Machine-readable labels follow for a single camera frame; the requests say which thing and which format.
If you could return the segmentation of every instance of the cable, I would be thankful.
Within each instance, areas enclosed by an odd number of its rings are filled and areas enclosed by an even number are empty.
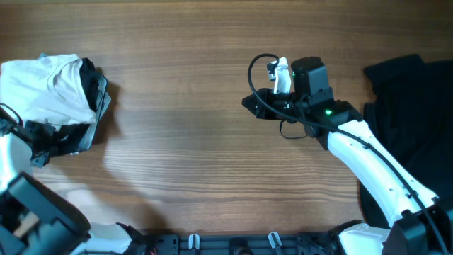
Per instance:
[[[288,137],[286,135],[283,135],[282,133],[282,126],[283,126],[283,123],[285,122],[285,120],[281,120],[280,121],[280,134],[282,135],[283,138],[285,139],[289,139],[289,140],[296,140],[296,139],[302,139],[302,138],[305,138],[307,137],[308,135],[304,135],[304,136],[301,136],[301,137]]]
[[[393,171],[393,173],[396,175],[396,177],[399,179],[399,181],[406,187],[406,189],[409,191],[409,194],[412,196],[412,198],[415,200],[415,202],[417,203],[417,205],[420,207],[420,209],[422,210],[423,214],[425,214],[426,216],[426,219],[428,220],[428,223],[430,224],[430,226],[432,227],[432,230],[437,238],[437,242],[439,243],[440,245],[440,248],[442,250],[442,253],[444,255],[448,255],[448,251],[447,251],[447,248],[445,246],[445,243],[444,243],[444,239],[442,238],[442,236],[440,235],[440,232],[439,232],[439,229],[437,228],[436,224],[434,223],[434,220],[431,218],[431,215],[430,213],[428,212],[428,210],[426,210],[426,207],[423,205],[422,201],[418,198],[418,195],[417,193],[412,189],[412,187],[409,185],[409,183],[404,179],[404,177],[402,177],[402,175],[398,172],[398,170],[395,168],[395,166],[393,164],[390,163],[390,161],[384,157],[384,155],[381,154],[381,152],[379,152],[376,148],[374,148],[370,143],[368,142],[365,142],[364,140],[362,140],[361,138],[349,133],[349,132],[346,132],[344,130],[341,130],[337,127],[331,127],[331,126],[327,126],[327,125],[323,125],[323,124],[319,124],[319,123],[315,123],[315,122],[311,122],[311,121],[308,121],[308,120],[302,120],[300,118],[296,118],[296,117],[293,117],[293,116],[289,116],[287,114],[284,114],[284,113],[281,113],[279,110],[273,108],[272,106],[268,105],[259,95],[258,93],[256,92],[255,90],[255,87],[253,86],[253,83],[252,83],[252,68],[253,68],[253,65],[255,64],[256,60],[259,60],[261,57],[273,57],[277,60],[277,63],[275,63],[275,66],[278,65],[278,62],[279,62],[279,57],[277,55],[274,55],[274,54],[270,54],[270,53],[263,53],[263,54],[259,54],[258,56],[256,56],[252,62],[250,63],[250,65],[248,66],[248,72],[247,72],[247,78],[248,78],[248,84],[250,85],[250,89],[252,90],[252,93],[253,95],[255,95],[255,97],[269,110],[271,110],[272,112],[278,114],[278,115],[281,115],[282,117],[288,119],[288,120],[293,120],[293,121],[297,121],[297,122],[300,122],[302,124],[305,124],[305,125],[312,125],[312,126],[315,126],[315,127],[318,127],[318,128],[323,128],[325,130],[328,130],[328,131],[331,131],[331,132],[339,132],[340,134],[343,134],[343,135],[346,135],[347,137],[350,137],[356,141],[358,141],[359,143],[361,143],[362,145],[364,145],[366,148],[370,149],[372,152],[374,152],[387,166],[389,166],[389,168]]]
[[[20,126],[23,125],[23,121],[22,121],[21,117],[19,116],[19,114],[17,114],[17,112],[16,112],[14,109],[12,109],[11,107],[9,107],[9,106],[8,106],[7,104],[5,104],[5,103],[0,103],[0,106],[5,106],[6,108],[8,108],[8,110],[12,111],[12,112],[16,115],[16,117],[17,117],[17,119],[18,119],[18,123],[17,123],[17,124],[20,125]]]

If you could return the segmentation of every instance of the white t-shirt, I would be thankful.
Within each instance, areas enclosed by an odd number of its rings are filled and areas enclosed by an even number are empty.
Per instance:
[[[81,85],[81,65],[75,54],[5,62],[1,65],[0,102],[14,109],[24,124],[34,120],[59,130],[61,125],[95,123],[96,113]]]

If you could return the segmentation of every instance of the wood grain surface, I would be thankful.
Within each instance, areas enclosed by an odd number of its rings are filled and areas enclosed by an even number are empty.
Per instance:
[[[113,102],[92,149],[35,170],[90,221],[182,233],[327,230],[362,218],[357,179],[316,140],[285,140],[278,122],[241,106],[249,62],[263,52],[319,56],[336,98],[361,110],[374,97],[364,67],[410,53],[453,57],[452,11],[451,1],[8,4],[0,61],[76,53],[109,79]],[[273,85],[266,60],[257,87]]]

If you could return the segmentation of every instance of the black garment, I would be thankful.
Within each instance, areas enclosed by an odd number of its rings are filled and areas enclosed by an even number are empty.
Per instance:
[[[96,112],[96,97],[98,96],[99,82],[94,64],[88,58],[83,58],[79,73],[80,82],[82,84],[82,88],[84,89],[88,105],[90,106],[91,110]]]
[[[406,170],[441,199],[453,197],[453,60],[424,63],[419,55],[365,68],[377,95],[364,119]],[[369,224],[388,227],[364,186]]]

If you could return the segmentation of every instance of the black fabric pile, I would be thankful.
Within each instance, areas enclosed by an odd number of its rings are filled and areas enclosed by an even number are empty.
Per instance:
[[[453,60],[424,63],[419,55],[365,68],[377,99],[364,119],[406,170],[441,199],[453,197]],[[365,187],[366,221],[389,228]]]

